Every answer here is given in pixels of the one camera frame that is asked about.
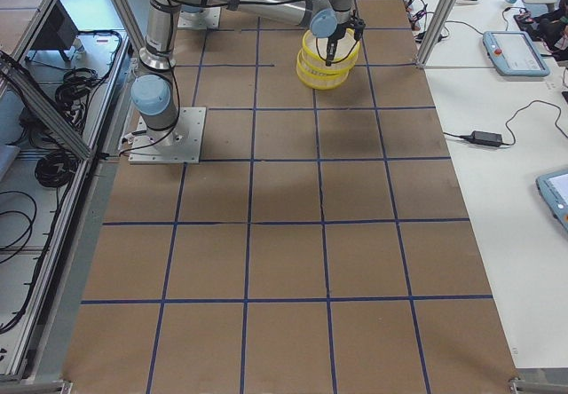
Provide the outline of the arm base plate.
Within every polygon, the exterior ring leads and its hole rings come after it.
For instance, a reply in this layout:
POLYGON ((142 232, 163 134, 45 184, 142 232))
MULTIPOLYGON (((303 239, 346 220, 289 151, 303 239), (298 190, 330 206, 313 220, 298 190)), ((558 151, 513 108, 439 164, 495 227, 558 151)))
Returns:
POLYGON ((220 8, 197 8, 183 5, 177 26, 190 30, 218 29, 220 13, 220 8))
POLYGON ((140 116, 137 130, 144 130, 145 133, 134 137, 133 144, 130 146, 134 148, 134 151, 129 153, 129 163, 199 163, 205 118, 205 107, 182 107, 175 129, 156 145, 155 142, 165 132, 159 134, 148 130, 145 121, 140 116))

